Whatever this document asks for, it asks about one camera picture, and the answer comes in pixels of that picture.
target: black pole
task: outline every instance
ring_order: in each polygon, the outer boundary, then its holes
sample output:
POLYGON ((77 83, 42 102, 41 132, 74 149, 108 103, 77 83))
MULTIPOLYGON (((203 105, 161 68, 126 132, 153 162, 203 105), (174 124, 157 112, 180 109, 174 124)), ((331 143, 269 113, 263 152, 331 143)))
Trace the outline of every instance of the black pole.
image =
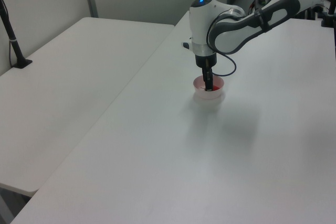
POLYGON ((13 50, 17 58, 17 62, 16 64, 13 65, 13 67, 14 68, 24 68, 25 66, 32 63, 32 60, 25 59, 25 57, 23 57, 22 55, 19 43, 16 40, 14 31, 12 29, 12 25, 9 21, 9 15, 7 13, 7 8, 5 7, 4 0, 0 0, 0 16, 1 16, 2 22, 4 23, 6 32, 9 37, 9 41, 12 44, 13 50))
POLYGON ((334 27, 335 21, 335 9, 336 9, 336 0, 329 0, 330 7, 328 13, 324 16, 321 26, 323 27, 334 27))

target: plastic cup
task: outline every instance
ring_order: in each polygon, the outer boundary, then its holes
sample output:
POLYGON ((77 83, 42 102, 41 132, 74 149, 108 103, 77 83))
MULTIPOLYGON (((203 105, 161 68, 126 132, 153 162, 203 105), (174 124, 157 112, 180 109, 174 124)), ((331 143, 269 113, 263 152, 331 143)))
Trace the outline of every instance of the plastic cup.
POLYGON ((194 80, 195 94, 207 100, 216 99, 221 96, 223 92, 224 80, 221 77, 213 76, 214 88, 213 91, 205 91, 205 83, 203 76, 199 76, 194 80))

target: red liquid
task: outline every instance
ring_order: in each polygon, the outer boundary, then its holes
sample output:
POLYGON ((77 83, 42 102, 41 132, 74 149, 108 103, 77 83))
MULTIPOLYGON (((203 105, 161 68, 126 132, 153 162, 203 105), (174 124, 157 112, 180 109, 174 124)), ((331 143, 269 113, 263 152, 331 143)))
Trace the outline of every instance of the red liquid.
POLYGON ((212 91, 216 91, 216 90, 218 90, 219 89, 219 87, 217 87, 217 86, 213 86, 213 88, 212 88, 212 91))

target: robotic arm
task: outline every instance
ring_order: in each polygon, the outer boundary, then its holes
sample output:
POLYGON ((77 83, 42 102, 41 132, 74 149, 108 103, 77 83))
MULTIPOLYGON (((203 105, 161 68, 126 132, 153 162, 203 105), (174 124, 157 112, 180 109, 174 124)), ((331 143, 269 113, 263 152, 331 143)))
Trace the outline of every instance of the robotic arm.
POLYGON ((238 6, 216 0, 195 0, 190 7, 192 51, 202 68, 205 90, 213 89, 212 67, 216 53, 233 54, 246 42, 266 33, 323 0, 271 0, 261 10, 246 16, 238 6))

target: white tabletop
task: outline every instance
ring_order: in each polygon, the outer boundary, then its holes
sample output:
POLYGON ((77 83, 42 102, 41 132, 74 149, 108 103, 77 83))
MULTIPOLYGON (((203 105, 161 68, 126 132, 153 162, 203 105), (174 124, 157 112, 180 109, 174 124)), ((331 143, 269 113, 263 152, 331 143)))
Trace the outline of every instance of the white tabletop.
POLYGON ((13 224, 334 222, 333 30, 289 20, 250 41, 211 102, 193 97, 190 35, 186 15, 13 224))
POLYGON ((33 195, 172 31, 84 18, 0 77, 0 187, 33 195))

